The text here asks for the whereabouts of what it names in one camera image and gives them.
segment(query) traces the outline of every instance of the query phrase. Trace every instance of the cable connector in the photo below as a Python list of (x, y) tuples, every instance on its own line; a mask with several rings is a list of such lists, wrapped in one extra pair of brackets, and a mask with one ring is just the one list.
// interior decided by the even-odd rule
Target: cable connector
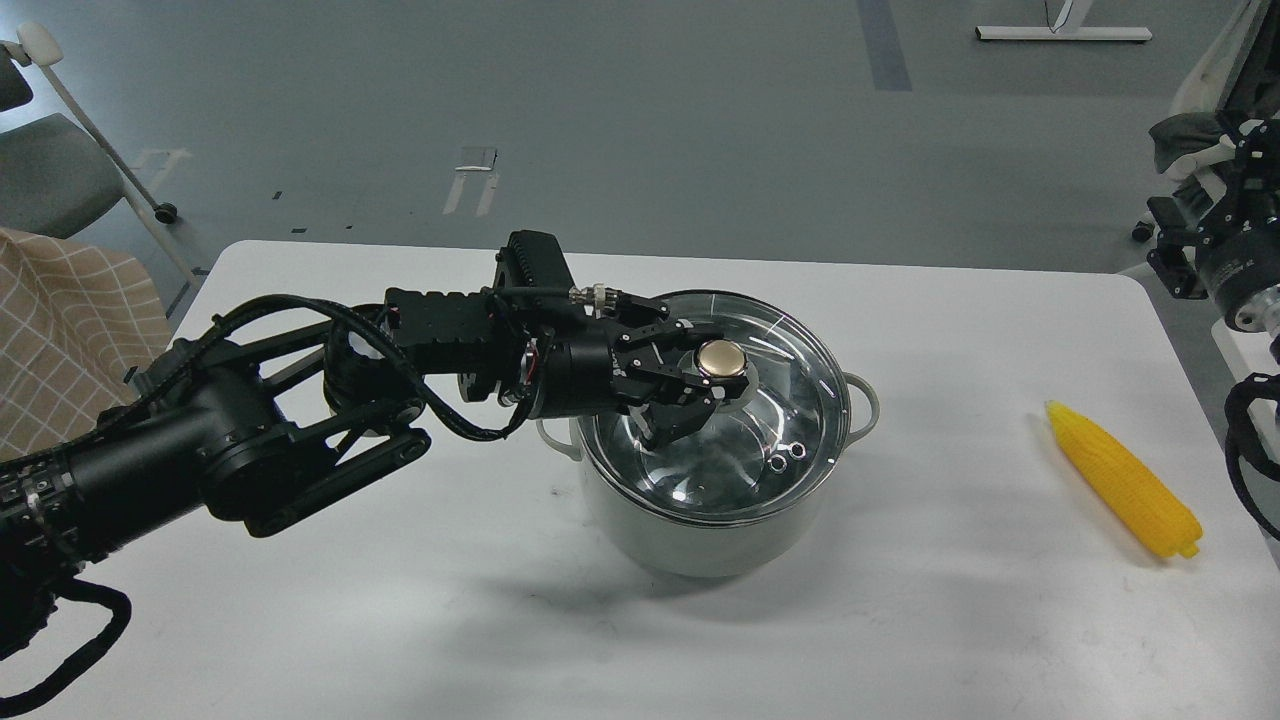
[(618, 291), (595, 283), (591, 287), (571, 287), (568, 299), (576, 305), (590, 305), (596, 313), (613, 311), (618, 307)]

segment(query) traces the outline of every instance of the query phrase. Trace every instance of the pot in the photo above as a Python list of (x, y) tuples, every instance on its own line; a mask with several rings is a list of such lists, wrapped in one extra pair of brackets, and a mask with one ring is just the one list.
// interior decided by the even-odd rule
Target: pot
[[(714, 323), (746, 354), (751, 389), (703, 429), (646, 450), (618, 414), (573, 420), (570, 442), (538, 432), (579, 464), (582, 496), (605, 536), (641, 565), (714, 578), (778, 557), (813, 524), (823, 480), (879, 419), (870, 384), (840, 369), (791, 315), (723, 291), (660, 296), (671, 316)], [(870, 419), (851, 428), (850, 391)]]

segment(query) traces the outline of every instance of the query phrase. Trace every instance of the chair wheel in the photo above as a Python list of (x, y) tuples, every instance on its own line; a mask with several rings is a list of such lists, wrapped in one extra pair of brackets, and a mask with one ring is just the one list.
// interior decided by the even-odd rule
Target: chair wheel
[(1133, 229), (1129, 231), (1129, 237), (1132, 237), (1134, 242), (1147, 242), (1155, 233), (1156, 233), (1156, 225), (1151, 223), (1138, 222), (1138, 224), (1135, 224)]
[(156, 219), (172, 225), (178, 220), (178, 209), (173, 206), (173, 202), (161, 202), (156, 205)]

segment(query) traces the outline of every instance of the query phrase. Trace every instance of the pot handle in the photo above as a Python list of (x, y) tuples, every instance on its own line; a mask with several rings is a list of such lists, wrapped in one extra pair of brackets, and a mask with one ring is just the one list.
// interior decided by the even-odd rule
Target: pot handle
[(876, 423), (879, 423), (879, 397), (876, 395), (876, 389), (872, 388), (872, 384), (869, 382), (859, 378), (852, 373), (845, 373), (845, 382), (849, 383), (850, 387), (858, 388), (863, 395), (865, 395), (867, 402), (869, 402), (872, 406), (872, 419), (867, 420), (867, 424), (863, 425), (861, 428), (858, 428), (856, 430), (849, 430), (849, 437), (845, 438), (845, 447), (849, 447), (850, 445), (854, 445), (855, 442), (867, 437), (868, 433), (870, 433), (872, 429), (876, 427)]
[(541, 420), (536, 420), (534, 424), (538, 425), (538, 437), (543, 438), (543, 442), (547, 443), (547, 447), (554, 450), (556, 452), (559, 452), (561, 455), (568, 457), (573, 462), (580, 462), (582, 460), (582, 448), (579, 447), (576, 443), (561, 442), (553, 438), (550, 433), (547, 432), (547, 427), (543, 424)]

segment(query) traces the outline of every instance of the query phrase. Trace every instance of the gray floor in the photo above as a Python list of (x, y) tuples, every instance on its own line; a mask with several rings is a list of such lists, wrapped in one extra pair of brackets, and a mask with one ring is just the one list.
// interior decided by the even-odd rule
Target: gray floor
[[(1147, 26), (1146, 45), (975, 40), (1043, 24), (1028, 0), (0, 0), (0, 36), (46, 24), (127, 159), (189, 155), (142, 173), (205, 268), (250, 237), (495, 247), (538, 228), (576, 251), (1111, 273), (1142, 261), (1129, 227), (1167, 190), (1146, 131), (1234, 6), (1097, 3), (1089, 24)], [(61, 109), (27, 74), (38, 100), (0, 131)], [(498, 147), (498, 187), (477, 214), (470, 177), (445, 214), (467, 145)], [(81, 238), (178, 295), (127, 208)], [(1155, 300), (1221, 437), (1213, 313)]]

